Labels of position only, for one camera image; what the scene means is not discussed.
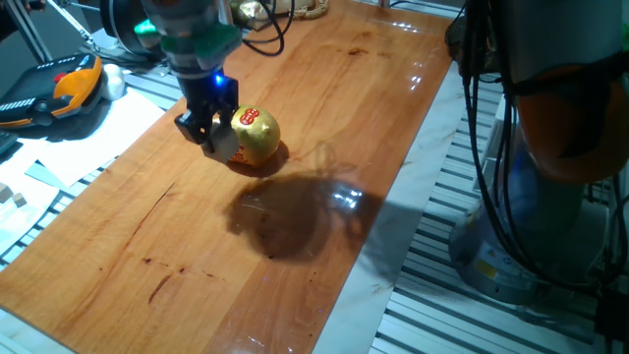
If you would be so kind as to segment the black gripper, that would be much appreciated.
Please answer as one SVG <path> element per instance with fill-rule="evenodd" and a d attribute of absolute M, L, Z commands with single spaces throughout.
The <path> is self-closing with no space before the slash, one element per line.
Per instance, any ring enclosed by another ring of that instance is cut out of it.
<path fill-rule="evenodd" d="M 207 117 L 219 112 L 220 125 L 231 126 L 239 108 L 238 81 L 216 71 L 203 78 L 179 78 L 178 82 L 192 113 L 177 116 L 174 123 L 187 141 L 208 146 L 211 121 Z"/>

